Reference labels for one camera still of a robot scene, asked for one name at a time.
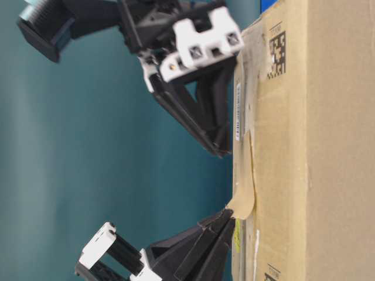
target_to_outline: beige tape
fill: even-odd
[[[242,153],[238,154],[237,172],[233,175],[236,193],[227,206],[227,208],[233,210],[233,217],[241,220],[246,220],[251,215],[255,205],[250,142],[250,131],[244,135],[243,141],[238,142],[241,146],[239,151]]]

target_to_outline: white label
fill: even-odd
[[[240,133],[241,133],[240,119],[241,119],[241,83],[238,83],[237,88],[236,88],[236,140],[237,141],[240,141]]]

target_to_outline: yellow sticker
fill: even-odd
[[[240,232],[241,232],[241,221],[239,219],[236,219],[236,228],[234,230],[234,245],[236,246],[237,253],[240,253],[241,251],[241,239],[240,239]]]

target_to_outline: qr code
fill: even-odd
[[[270,40],[272,71],[268,79],[276,78],[287,71],[287,37],[285,31]]]
[[[267,273],[265,274],[265,279],[264,281],[276,281],[275,279],[273,279],[270,275],[268,275]]]

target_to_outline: black plastic part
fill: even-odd
[[[205,220],[205,226],[152,244],[146,249],[152,270],[163,281],[221,280],[234,232],[232,214],[223,210]]]
[[[144,267],[140,261],[142,255],[119,235],[116,235],[116,240],[107,253],[134,275],[138,275]]]
[[[76,19],[70,29],[73,39],[111,28],[121,22],[116,2],[105,0],[63,0],[63,2]]]
[[[46,41],[39,34],[37,34],[29,25],[22,19],[17,22],[23,36],[26,41],[32,45],[35,49],[40,51],[49,60],[57,63],[60,60],[60,53],[56,46],[52,45],[50,42]]]
[[[77,262],[75,274],[86,281],[129,281],[102,262],[97,262],[90,270]]]
[[[227,90],[235,57],[202,68],[166,83],[160,74],[150,77],[155,99],[211,154],[230,153],[230,124]],[[186,85],[197,81],[196,101]]]

